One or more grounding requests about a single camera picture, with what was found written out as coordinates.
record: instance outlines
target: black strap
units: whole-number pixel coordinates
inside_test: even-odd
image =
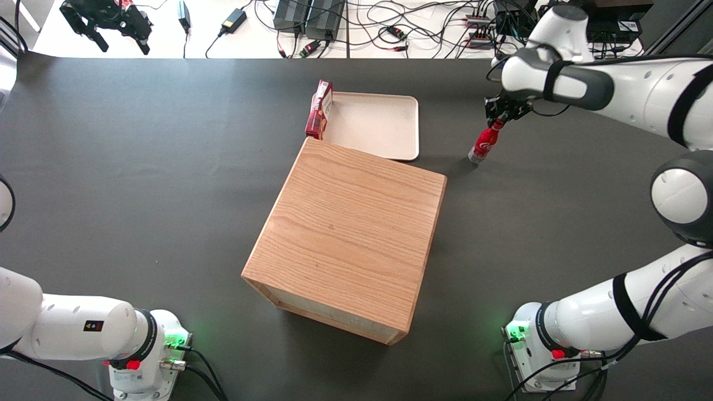
[[[625,278],[626,273],[622,273],[614,277],[614,282],[612,283],[614,303],[616,303],[622,318],[638,338],[646,341],[665,340],[667,338],[665,335],[650,328],[639,316],[634,304],[631,302],[631,298],[629,298],[629,293],[626,291]]]
[[[136,352],[133,353],[133,355],[131,355],[130,357],[126,357],[124,359],[119,360],[110,360],[109,364],[114,369],[126,369],[126,363],[130,360],[143,361],[153,349],[154,344],[156,344],[156,337],[158,336],[158,324],[156,323],[156,319],[153,317],[153,315],[151,315],[151,312],[146,309],[135,310],[141,313],[146,318],[146,322],[148,324],[146,339],[143,341],[143,344],[138,348],[138,350],[136,350]]]
[[[688,117],[688,112],[693,107],[693,103],[696,102],[703,90],[713,82],[713,64],[696,72],[693,76],[695,78],[683,90],[683,93],[681,93],[681,96],[673,106],[668,123],[669,138],[686,148],[686,141],[683,140],[683,125],[686,122],[686,117]]]
[[[565,357],[568,358],[577,356],[577,354],[579,354],[579,350],[571,347],[563,347],[562,345],[557,344],[555,339],[550,336],[550,333],[548,333],[547,327],[545,326],[545,312],[550,305],[552,305],[551,302],[543,303],[535,314],[535,329],[537,329],[540,340],[542,340],[545,348],[550,351],[562,350],[565,353]]]
[[[545,88],[542,92],[542,96],[543,98],[545,98],[546,101],[555,101],[553,98],[555,93],[555,81],[557,81],[557,77],[560,75],[562,68],[565,68],[566,66],[569,66],[571,64],[574,63],[572,61],[557,60],[552,63],[550,69],[547,70]]]

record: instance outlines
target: wooden box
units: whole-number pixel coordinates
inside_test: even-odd
[[[394,344],[445,188],[441,174],[307,138],[241,276],[279,308]]]

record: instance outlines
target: white floor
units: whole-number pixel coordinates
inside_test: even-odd
[[[183,44],[185,34],[180,24],[178,23],[178,0],[167,0],[160,9],[153,10],[148,7],[140,7],[140,10],[145,11],[153,23],[153,32],[150,35],[148,45],[151,51],[148,56],[144,56],[136,46],[134,40],[121,36],[117,31],[100,30],[104,39],[109,44],[109,50],[103,53],[94,42],[86,37],[75,34],[62,14],[59,12],[59,6],[63,0],[55,0],[52,9],[47,17],[47,20],[42,28],[39,38],[33,48],[34,51],[52,56],[61,57],[105,57],[105,58],[160,58],[160,59],[179,59],[183,57]],[[135,4],[148,4],[151,6],[159,6],[163,0],[135,0]],[[186,46],[186,57],[190,59],[205,58],[205,51],[213,42],[220,29],[220,24],[225,20],[234,9],[240,8],[247,3],[248,0],[185,0],[190,11],[192,29],[188,44]],[[377,3],[379,0],[351,0],[348,4],[348,11],[345,14],[348,20],[352,22],[360,21],[368,24],[371,20],[383,21],[396,15],[397,12],[402,12],[398,6],[393,4],[383,4],[391,7],[392,11],[385,8],[372,10],[367,15],[365,6]],[[275,9],[277,0],[267,0],[265,4],[259,1],[253,1],[246,9],[247,20],[241,27],[230,35],[225,35],[217,40],[215,45],[209,52],[209,57],[212,59],[277,59],[280,55],[277,53],[277,35],[271,29],[263,26],[258,17],[267,25],[272,26],[272,12],[267,8]],[[400,0],[399,3],[415,7],[429,3],[429,0]],[[437,5],[422,10],[415,11],[409,14],[409,19],[414,24],[422,26],[434,32],[441,30],[448,13],[454,8],[461,6],[463,3],[444,6]],[[456,15],[458,18],[465,17],[466,12],[472,12],[472,9],[460,10]],[[445,38],[452,42],[459,42],[465,31],[465,23],[461,21],[453,21],[446,30]],[[373,44],[364,44],[354,46],[353,44],[362,44],[368,42],[371,38],[375,38],[379,32],[379,26],[370,26],[362,28],[350,24],[349,26],[349,43],[351,43],[350,57],[353,59],[374,59],[374,58],[396,58],[405,59],[404,52],[393,52],[389,50],[379,49]],[[341,29],[339,31],[340,41],[347,40],[347,21],[342,20]],[[311,39],[301,37],[297,44],[297,51],[307,45]],[[280,34],[279,42],[282,48],[291,53],[294,46],[294,36],[291,34]],[[387,44],[378,42],[382,47],[391,48],[399,46],[396,44]],[[436,57],[442,59],[449,52],[449,58],[454,58],[456,52],[451,52],[452,45],[444,45],[441,50],[438,49],[438,44],[431,39],[426,38],[417,32],[409,37],[409,57],[412,59],[429,59]],[[503,50],[510,49],[513,51],[514,46],[504,46]],[[635,44],[627,54],[636,54],[640,50],[640,44]],[[332,43],[323,58],[346,58],[347,45],[345,43]],[[468,59],[491,59],[493,50],[466,50],[461,58]]]

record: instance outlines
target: beige tray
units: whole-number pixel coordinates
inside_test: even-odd
[[[411,96],[333,93],[326,142],[390,158],[419,156],[419,102]]]

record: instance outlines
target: black table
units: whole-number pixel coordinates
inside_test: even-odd
[[[232,400],[502,400],[500,326],[519,305],[679,246],[649,182],[684,150],[572,109],[509,123],[473,170],[464,157],[485,127],[482,99],[499,90],[488,68],[26,55],[0,114],[0,171],[18,201],[0,265],[46,293],[172,310]],[[240,279],[320,78],[338,91],[415,96],[414,165],[448,175],[411,333],[393,347],[282,312]],[[639,347],[611,372],[604,400],[710,400],[712,333]],[[96,362],[53,365],[106,387]],[[91,400],[20,362],[0,361],[0,377],[3,401]],[[174,400],[211,399],[182,375]]]

